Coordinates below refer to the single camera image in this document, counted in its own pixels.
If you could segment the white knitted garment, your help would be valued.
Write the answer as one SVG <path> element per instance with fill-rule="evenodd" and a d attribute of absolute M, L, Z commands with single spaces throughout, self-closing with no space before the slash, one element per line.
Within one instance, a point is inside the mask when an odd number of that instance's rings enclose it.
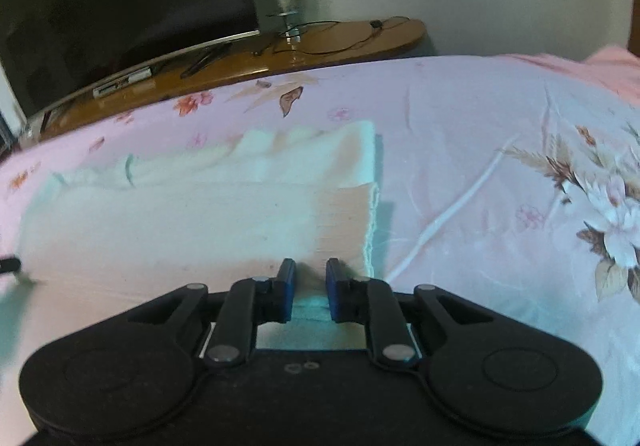
<path fill-rule="evenodd" d="M 362 348 L 334 323 L 326 262 L 371 276 L 378 207 L 375 129 L 250 131 L 198 150 L 49 177 L 22 218 L 17 253 L 35 281 L 138 304 L 190 282 L 222 291 L 297 265 L 292 320 L 263 348 Z"/>

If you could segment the pink floral bed sheet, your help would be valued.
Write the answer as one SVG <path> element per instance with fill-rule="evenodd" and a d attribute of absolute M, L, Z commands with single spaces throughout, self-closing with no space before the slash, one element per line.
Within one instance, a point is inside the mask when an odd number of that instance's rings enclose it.
<path fill-rule="evenodd" d="M 198 150 L 250 131 L 375 129 L 375 279 L 431 283 L 561 336 L 599 364 L 589 431 L 639 440 L 639 107 L 520 60 L 418 58 L 191 92 L 1 166 L 1 248 L 50 176 Z M 136 306 L 1 280 L 1 440 L 32 434 L 18 374 L 39 346 Z"/>

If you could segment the silver set-top box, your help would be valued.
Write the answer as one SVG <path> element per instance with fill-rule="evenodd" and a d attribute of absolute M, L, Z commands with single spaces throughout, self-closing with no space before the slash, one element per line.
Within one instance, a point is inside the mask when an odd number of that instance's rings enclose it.
<path fill-rule="evenodd" d="M 128 86 L 134 85 L 135 83 L 139 83 L 142 80 L 147 80 L 152 76 L 152 68 L 150 68 L 149 66 L 139 68 L 139 70 L 114 78 L 114 80 L 110 80 L 103 85 L 96 86 L 92 90 L 92 97 L 101 98 L 108 96 L 109 94 L 113 94 L 113 92 L 115 91 L 119 91 L 122 88 L 126 88 Z"/>

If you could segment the black remote control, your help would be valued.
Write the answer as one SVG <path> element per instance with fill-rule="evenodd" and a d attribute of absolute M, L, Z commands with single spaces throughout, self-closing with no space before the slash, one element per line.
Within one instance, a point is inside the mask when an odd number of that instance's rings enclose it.
<path fill-rule="evenodd" d="M 206 68 L 207 65 L 224 57 L 226 54 L 228 54 L 231 47 L 231 42 L 225 42 L 224 44 L 219 44 L 205 50 L 201 57 L 198 58 L 198 60 L 193 62 L 180 74 L 181 80 L 185 80 L 186 78 L 198 74 L 198 72 L 201 72 L 203 68 Z"/>

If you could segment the wooden tv console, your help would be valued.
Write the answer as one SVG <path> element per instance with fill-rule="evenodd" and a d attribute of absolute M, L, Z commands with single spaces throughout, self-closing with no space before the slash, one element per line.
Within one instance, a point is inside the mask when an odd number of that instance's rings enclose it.
<path fill-rule="evenodd" d="M 228 54 L 185 80 L 180 74 L 201 57 L 199 54 L 163 62 L 152 77 L 105 97 L 93 98 L 91 91 L 84 92 L 35 117 L 25 138 L 47 140 L 139 106 L 243 80 L 396 57 L 407 54 L 427 38 L 425 24 L 405 16 L 381 21 L 321 21 L 304 24 L 300 31 L 302 40 L 293 46 L 278 34 L 234 42 Z"/>

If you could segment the black flat screen television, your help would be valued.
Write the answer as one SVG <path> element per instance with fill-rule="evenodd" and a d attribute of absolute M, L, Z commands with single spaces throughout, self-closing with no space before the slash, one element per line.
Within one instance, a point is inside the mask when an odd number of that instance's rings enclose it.
<path fill-rule="evenodd" d="M 136 68 L 258 29 L 254 0 L 1 0 L 1 63 L 24 117 Z"/>

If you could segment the pink pillow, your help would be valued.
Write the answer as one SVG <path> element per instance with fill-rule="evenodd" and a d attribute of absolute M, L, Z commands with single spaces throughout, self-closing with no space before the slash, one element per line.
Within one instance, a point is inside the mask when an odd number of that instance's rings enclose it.
<path fill-rule="evenodd" d="M 561 73 L 577 80 L 614 92 L 631 106 L 639 106 L 639 57 L 626 48 L 605 46 L 582 61 L 574 61 L 552 54 L 504 54 L 503 58 L 520 60 Z"/>

